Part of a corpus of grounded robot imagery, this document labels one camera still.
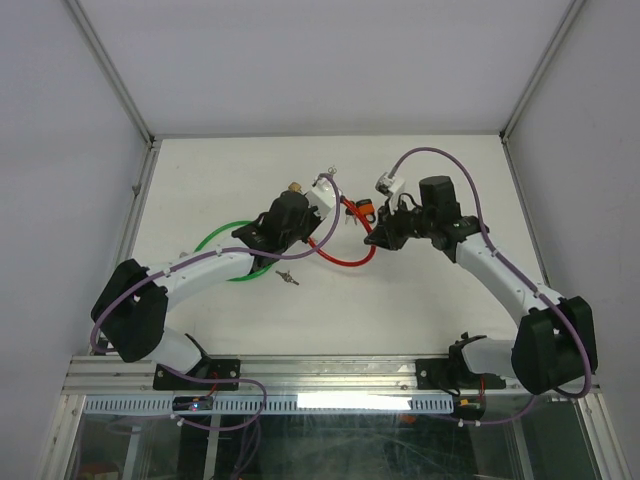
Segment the red cable lock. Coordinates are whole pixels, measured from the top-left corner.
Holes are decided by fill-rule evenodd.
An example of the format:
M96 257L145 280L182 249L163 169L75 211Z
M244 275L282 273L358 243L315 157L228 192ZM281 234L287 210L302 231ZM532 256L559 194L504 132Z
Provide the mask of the red cable lock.
M357 207L355 206L355 203L358 200L354 201L354 200L350 200L348 198L346 198L345 196L341 197L341 204L344 206L344 213L345 210L351 210L356 218L357 218L357 223L360 223L365 231L367 233L370 233L373 230L373 225L374 224L368 224L367 221L365 220L365 218L358 212ZM359 260L343 260L340 258L337 258L329 253L327 253L326 251L324 251L323 249L318 249L317 250L317 254L320 255L323 259L327 260L328 262L340 266L340 267L344 267L344 268L357 268L357 267L361 267L366 265L367 263L369 263L375 256L377 252L377 248L373 247L373 246L369 246L369 250L367 252L367 254L359 259Z

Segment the orange black padlock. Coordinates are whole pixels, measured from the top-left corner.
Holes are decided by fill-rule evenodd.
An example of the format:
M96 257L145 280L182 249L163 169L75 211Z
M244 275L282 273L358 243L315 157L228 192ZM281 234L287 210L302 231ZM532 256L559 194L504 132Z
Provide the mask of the orange black padlock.
M361 199L355 203L358 212L365 218L368 224L376 222L376 209L371 199Z

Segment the green cable lock keys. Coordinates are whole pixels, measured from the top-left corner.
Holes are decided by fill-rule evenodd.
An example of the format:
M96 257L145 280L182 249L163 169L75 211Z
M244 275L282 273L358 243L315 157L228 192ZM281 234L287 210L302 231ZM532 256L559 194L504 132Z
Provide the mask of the green cable lock keys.
M299 286L299 282L293 278L289 271L276 271L276 274L286 283Z

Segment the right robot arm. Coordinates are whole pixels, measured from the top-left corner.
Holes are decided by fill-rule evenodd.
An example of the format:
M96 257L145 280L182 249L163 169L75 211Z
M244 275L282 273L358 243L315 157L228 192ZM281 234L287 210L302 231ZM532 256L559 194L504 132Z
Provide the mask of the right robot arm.
M450 345L447 360L428 368L432 383L459 389L494 375L518 380L533 395L558 391L578 379L590 386L598 358L592 309L582 297L567 298L503 260L486 240L488 231L479 218L462 214L449 177L422 179L418 200L406 193L403 179L390 174L378 180L376 189L386 200L366 244L398 251L410 239L430 240L473 275L517 327L512 340L462 334Z

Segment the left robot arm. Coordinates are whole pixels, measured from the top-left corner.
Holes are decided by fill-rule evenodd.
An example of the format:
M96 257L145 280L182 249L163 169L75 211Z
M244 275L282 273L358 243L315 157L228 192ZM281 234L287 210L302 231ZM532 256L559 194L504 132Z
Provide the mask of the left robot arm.
M284 191L268 211L221 243L155 267L120 263L91 310L93 337L103 334L127 363L150 360L174 370L188 388L209 377L207 354L188 334L165 325L179 303L218 283L262 270L306 242L335 206L331 193Z

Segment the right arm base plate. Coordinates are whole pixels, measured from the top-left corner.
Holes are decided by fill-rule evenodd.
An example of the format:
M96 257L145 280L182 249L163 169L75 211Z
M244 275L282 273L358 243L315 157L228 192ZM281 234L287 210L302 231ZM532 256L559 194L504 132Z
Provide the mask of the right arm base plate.
M419 358L414 365L419 390L437 389L458 394L461 390L479 390L482 384L488 390L506 388L506 381L499 376L472 373L463 363L450 358Z

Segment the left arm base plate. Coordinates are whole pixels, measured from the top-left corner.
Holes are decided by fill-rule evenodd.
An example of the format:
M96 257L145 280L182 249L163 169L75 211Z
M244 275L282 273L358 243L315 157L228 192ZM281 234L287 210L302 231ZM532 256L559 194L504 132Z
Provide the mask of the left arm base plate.
M156 391L237 391L237 379L241 374L241 361L237 358L212 358L201 360L186 375L205 380L231 380L231 383L210 384L184 379L169 372L161 365L156 366L153 389Z

